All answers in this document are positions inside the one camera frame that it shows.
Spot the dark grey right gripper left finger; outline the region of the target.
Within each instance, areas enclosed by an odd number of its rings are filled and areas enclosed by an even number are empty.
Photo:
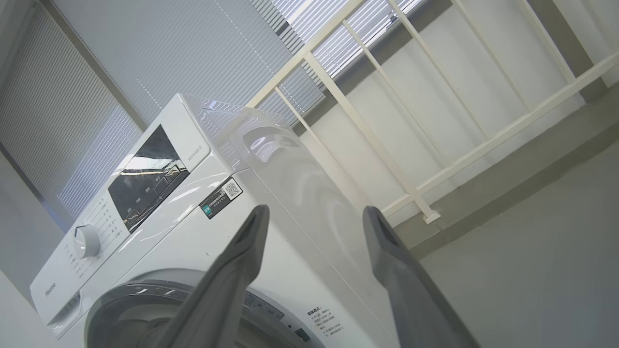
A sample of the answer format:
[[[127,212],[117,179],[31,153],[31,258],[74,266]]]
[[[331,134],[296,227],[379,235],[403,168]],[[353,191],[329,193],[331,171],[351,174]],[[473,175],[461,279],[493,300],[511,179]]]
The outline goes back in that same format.
[[[257,205],[184,301],[158,348],[232,348],[246,288],[259,274],[270,210]]]

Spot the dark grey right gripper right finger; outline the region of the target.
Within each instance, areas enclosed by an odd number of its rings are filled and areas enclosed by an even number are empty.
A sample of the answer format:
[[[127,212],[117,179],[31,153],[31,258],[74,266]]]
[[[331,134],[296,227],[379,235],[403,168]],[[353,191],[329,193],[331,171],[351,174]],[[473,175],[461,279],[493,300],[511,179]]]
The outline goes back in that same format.
[[[374,277],[388,293],[402,348],[480,345],[380,209],[363,209],[363,231]]]

